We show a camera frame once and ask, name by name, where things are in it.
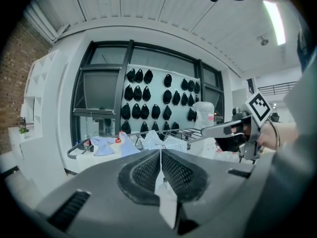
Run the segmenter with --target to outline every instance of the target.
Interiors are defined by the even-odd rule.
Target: railing
[[[297,82],[288,82],[258,88],[263,95],[276,95],[288,93]]]

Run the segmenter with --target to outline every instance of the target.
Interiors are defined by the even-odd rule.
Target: black textured grip pad
[[[168,150],[162,150],[162,171],[178,202],[199,199],[208,185],[209,176],[205,170]]]
[[[159,150],[127,164],[119,173],[118,185],[122,192],[138,204],[159,205],[154,194],[160,172]]]

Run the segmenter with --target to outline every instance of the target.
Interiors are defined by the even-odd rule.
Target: window frame
[[[123,63],[101,63],[101,64],[89,64],[94,52],[99,47],[126,47],[126,53],[124,56]],[[94,118],[108,118],[115,119],[115,133],[118,133],[121,128],[121,100],[124,93],[123,85],[124,79],[127,71],[128,64],[131,61],[134,48],[149,49],[154,52],[163,53],[169,56],[174,56],[182,60],[192,62],[194,64],[194,75],[195,78],[200,78],[201,86],[201,101],[205,101],[205,89],[211,89],[222,94],[222,117],[220,121],[223,121],[224,114],[224,94],[223,94],[223,81],[221,71],[216,70],[215,68],[209,66],[208,64],[202,62],[201,59],[193,58],[189,55],[185,55],[175,50],[171,50],[165,47],[134,42],[130,41],[103,41],[103,42],[91,42],[82,58],[79,69],[76,73],[75,83],[72,91],[71,105],[70,105],[70,129],[71,129],[71,141],[72,145],[75,145],[77,140],[80,140],[80,117],[94,117]],[[204,69],[212,71],[216,76],[217,86],[210,85],[204,81]],[[81,109],[76,107],[75,100],[77,100],[77,89],[78,85],[81,83],[79,80],[83,76],[83,72],[86,71],[119,71],[117,87],[115,92],[115,102],[113,113],[110,111],[94,111],[90,109]]]

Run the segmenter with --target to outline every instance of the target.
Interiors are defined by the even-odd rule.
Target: ceiling light
[[[283,21],[279,13],[277,4],[273,2],[263,1],[273,23],[277,44],[282,45],[286,42]]]

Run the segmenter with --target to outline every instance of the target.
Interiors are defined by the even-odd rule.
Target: ceiling
[[[268,12],[260,0],[36,0],[58,30],[76,29],[89,22],[112,18],[140,19],[167,24],[205,42],[212,54],[242,77],[294,68],[299,22],[285,3],[278,4],[286,44],[278,46]],[[261,46],[259,36],[269,43]]]

